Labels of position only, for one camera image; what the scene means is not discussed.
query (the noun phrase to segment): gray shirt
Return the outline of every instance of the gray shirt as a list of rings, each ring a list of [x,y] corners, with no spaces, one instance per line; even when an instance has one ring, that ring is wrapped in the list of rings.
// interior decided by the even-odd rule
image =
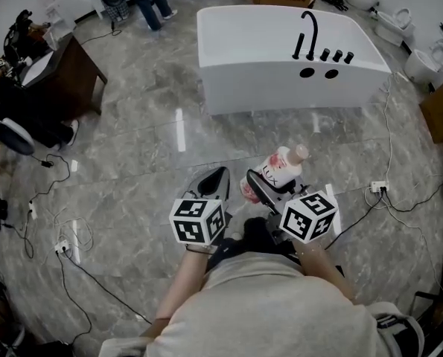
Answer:
[[[100,356],[397,356],[377,331],[380,314],[400,313],[391,303],[354,305],[282,256],[245,253],[208,274],[159,337],[109,340]]]

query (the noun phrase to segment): white cable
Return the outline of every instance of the white cable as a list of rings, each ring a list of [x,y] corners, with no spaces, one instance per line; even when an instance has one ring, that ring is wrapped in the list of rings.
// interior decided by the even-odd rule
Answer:
[[[396,216],[391,212],[391,210],[390,210],[391,206],[388,205],[388,204],[385,202],[385,200],[383,200],[383,199],[382,199],[382,201],[383,201],[383,203],[385,204],[385,206],[383,206],[383,207],[381,207],[381,208],[375,208],[374,206],[372,206],[372,205],[369,203],[369,201],[367,200],[367,196],[366,196],[366,194],[367,194],[367,190],[369,190],[369,189],[370,189],[370,188],[367,187],[367,188],[365,189],[365,192],[363,193],[363,198],[365,199],[365,202],[366,202],[366,204],[367,204],[369,207],[374,208],[374,209],[377,209],[377,210],[381,210],[381,209],[386,208],[386,209],[388,210],[390,216],[392,216],[394,219],[396,219],[397,221],[399,221],[400,223],[402,223],[403,225],[405,225],[407,228],[411,228],[411,229],[419,229],[419,230],[420,230],[421,238],[422,238],[423,241],[424,241],[424,245],[426,246],[427,253],[428,253],[428,257],[430,258],[431,269],[433,270],[433,277],[434,277],[434,279],[435,279],[435,281],[436,281],[436,284],[438,284],[438,287],[443,291],[443,287],[442,287],[442,285],[440,284],[440,282],[439,282],[439,280],[438,280],[438,278],[437,278],[437,276],[436,276],[436,270],[435,270],[435,266],[434,266],[434,264],[433,264],[433,257],[431,256],[430,248],[428,247],[428,241],[427,241],[427,238],[426,238],[425,235],[424,235],[423,230],[422,230],[419,226],[408,225],[407,223],[405,223],[404,221],[402,221],[401,219],[399,219],[398,217],[396,217]]]
[[[385,117],[386,129],[388,130],[388,139],[389,139],[389,144],[390,144],[390,157],[388,160],[388,167],[386,168],[386,173],[385,173],[385,181],[387,183],[388,183],[388,172],[390,171],[390,166],[392,165],[392,156],[393,156],[392,132],[390,131],[390,125],[388,124],[388,116],[386,114],[386,110],[388,109],[390,97],[392,96],[392,80],[390,79],[390,77],[393,77],[393,79],[395,79],[395,81],[397,80],[395,77],[395,73],[391,73],[388,76],[388,88],[386,89],[386,91],[382,90],[383,92],[387,93],[385,108],[383,109],[383,116]]]
[[[424,235],[423,230],[419,227],[419,226],[415,226],[415,225],[408,225],[405,222],[403,222],[401,219],[399,219],[398,217],[396,217],[390,210],[389,207],[386,208],[388,210],[388,212],[390,213],[390,216],[392,216],[393,218],[395,218],[397,221],[399,221],[400,223],[402,223],[403,225],[405,225],[407,228],[410,229],[419,229],[420,233],[421,233],[421,238],[423,238],[424,240],[424,245],[426,246],[427,249],[427,253],[428,253],[428,257],[430,258],[430,265],[431,265],[431,269],[433,270],[433,277],[435,278],[436,284],[438,284],[438,287],[443,291],[443,287],[440,284],[437,276],[436,276],[436,270],[435,270],[435,265],[433,263],[433,257],[431,256],[431,252],[430,252],[430,248],[428,247],[428,241],[427,238]]]
[[[57,217],[64,211],[66,210],[67,207],[63,208],[62,210],[60,210],[56,215],[54,215],[53,213],[51,213],[48,209],[46,209],[52,216],[53,216],[53,226],[54,226],[54,230],[56,232],[57,235],[57,240],[54,243],[54,245],[48,250],[47,254],[44,257],[44,260],[41,262],[41,266],[43,266],[48,258],[49,255],[51,254],[52,251],[54,251],[54,248],[56,247],[56,245],[58,245],[60,242],[62,242],[63,240],[66,240],[67,243],[69,244],[70,247],[70,255],[68,257],[72,257],[73,253],[74,253],[74,248],[78,248],[81,251],[90,251],[92,250],[92,247],[94,247],[94,232],[91,229],[91,227],[89,226],[89,223],[87,222],[87,220],[83,217],[77,217],[77,218],[73,218],[73,219],[68,219],[64,222],[59,222],[57,221]],[[67,226],[68,223],[73,222],[73,221],[83,221],[86,225],[87,231],[89,232],[89,238],[86,241],[83,241],[74,231],[74,229],[72,229],[70,226]],[[74,234],[74,237],[77,239],[77,242],[79,243],[79,245],[76,245],[73,242],[73,239],[71,239],[71,237],[68,236],[68,234],[66,234],[63,229],[64,228],[69,228],[69,230],[72,231],[72,233]]]

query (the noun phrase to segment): bathtub drain hole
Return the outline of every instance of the bathtub drain hole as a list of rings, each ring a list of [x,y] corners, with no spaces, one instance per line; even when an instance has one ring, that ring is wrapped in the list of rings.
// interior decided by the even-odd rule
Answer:
[[[302,78],[308,78],[308,77],[312,77],[315,72],[316,71],[312,68],[305,68],[304,70],[301,71],[301,73],[299,75]]]
[[[325,73],[325,78],[327,78],[328,80],[331,80],[332,78],[335,78],[337,75],[339,75],[339,71],[332,69],[332,70],[329,70],[327,73]]]

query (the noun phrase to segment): white bathtub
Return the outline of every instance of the white bathtub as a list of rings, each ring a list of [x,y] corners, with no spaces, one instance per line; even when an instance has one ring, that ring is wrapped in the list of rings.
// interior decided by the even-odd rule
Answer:
[[[306,9],[273,5],[211,7],[198,12],[198,55],[211,115],[297,107],[355,107],[387,80],[390,69],[372,41],[352,19],[310,10],[319,34],[314,60],[313,23]],[[293,59],[299,33],[305,34],[299,59]],[[327,62],[320,56],[328,48]],[[344,57],[332,60],[336,50]],[[345,55],[354,53],[350,65]],[[300,72],[312,68],[311,77]],[[335,78],[326,73],[337,70]]]

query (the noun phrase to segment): power strip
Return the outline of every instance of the power strip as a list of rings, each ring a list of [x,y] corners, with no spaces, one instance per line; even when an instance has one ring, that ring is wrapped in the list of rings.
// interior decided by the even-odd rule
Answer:
[[[390,190],[390,184],[386,181],[372,181],[370,184],[370,190],[372,193],[379,193],[383,187],[387,192]]]
[[[63,240],[62,242],[59,242],[57,243],[57,245],[54,246],[54,250],[58,254],[64,254],[64,252],[69,251],[69,249],[69,242],[67,242],[66,240]]]

